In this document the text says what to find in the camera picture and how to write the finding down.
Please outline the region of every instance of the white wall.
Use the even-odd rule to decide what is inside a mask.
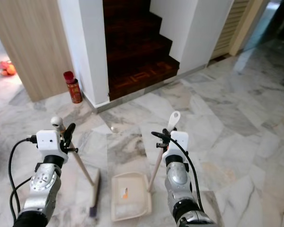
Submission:
[[[198,0],[178,74],[207,64],[233,0]]]
[[[98,40],[104,36],[104,23],[99,22],[99,17],[103,20],[99,2],[102,4],[101,0],[58,1],[74,73],[84,95],[95,107],[109,101],[105,40],[104,44]]]
[[[151,0],[150,12],[162,18],[160,34],[172,40],[169,55],[181,61],[198,0]]]

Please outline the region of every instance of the staircase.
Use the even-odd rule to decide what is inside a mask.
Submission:
[[[103,0],[110,100],[177,74],[172,41],[159,34],[162,18],[150,0]]]

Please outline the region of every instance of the black cable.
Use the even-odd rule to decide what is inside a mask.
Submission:
[[[188,154],[186,153],[186,151],[181,147],[180,144],[177,143],[177,141],[175,141],[174,139],[172,139],[171,137],[167,136],[167,135],[164,135],[162,133],[159,133],[159,132],[155,132],[155,131],[152,131],[151,132],[152,135],[156,136],[156,137],[159,137],[161,139],[167,139],[167,140],[170,140],[172,141],[174,144],[176,144],[178,146],[178,148],[180,148],[180,150],[183,152],[183,154],[185,155],[185,157],[187,158],[192,170],[193,170],[193,173],[194,173],[194,178],[195,178],[195,187],[196,187],[196,191],[197,191],[197,197],[198,197],[198,203],[199,203],[199,207],[200,207],[200,210],[202,212],[204,212],[204,209],[203,209],[203,206],[202,206],[202,203],[201,203],[201,196],[200,196],[200,190],[199,190],[199,184],[198,184],[198,179],[197,179],[197,173],[195,171],[195,167],[192,163],[192,161],[190,160]]]
[[[14,184],[14,181],[13,181],[13,177],[11,176],[11,161],[12,161],[13,154],[15,152],[16,147],[20,143],[25,142],[25,141],[29,141],[29,139],[20,140],[18,143],[16,143],[15,146],[13,147],[13,149],[11,150],[10,155],[9,155],[9,181],[10,181],[10,184],[11,184],[11,188],[13,190],[15,190],[15,184]],[[20,212],[20,202],[19,202],[19,197],[18,197],[17,192],[15,192],[15,199],[16,199],[16,203],[17,203],[17,210],[18,210],[18,213],[19,213]]]
[[[10,194],[10,197],[9,197],[9,207],[10,207],[10,211],[11,211],[11,214],[13,216],[13,219],[14,219],[14,223],[16,222],[16,214],[15,214],[15,211],[14,211],[14,207],[13,207],[13,196],[17,194],[17,190],[19,187],[21,187],[22,185],[24,185],[26,182],[30,181],[31,177],[28,178],[27,180],[25,180],[24,182],[22,182],[21,184],[19,184],[13,191],[12,193]]]

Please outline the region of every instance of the dustpan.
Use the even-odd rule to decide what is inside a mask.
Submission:
[[[145,174],[130,172],[112,178],[111,218],[121,221],[151,213],[151,193]]]

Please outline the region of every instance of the stair step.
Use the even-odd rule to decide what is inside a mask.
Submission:
[[[152,61],[168,56],[172,41],[161,36],[145,37],[134,40],[115,39],[106,43],[108,73],[123,66],[135,66],[141,61]]]
[[[148,13],[149,0],[105,0],[103,1],[104,18],[130,17]]]
[[[106,41],[159,33],[162,18],[148,13],[140,17],[105,19]]]
[[[179,62],[170,56],[156,61],[144,61],[138,67],[124,67],[109,73],[109,98],[114,100],[159,83],[177,74]]]

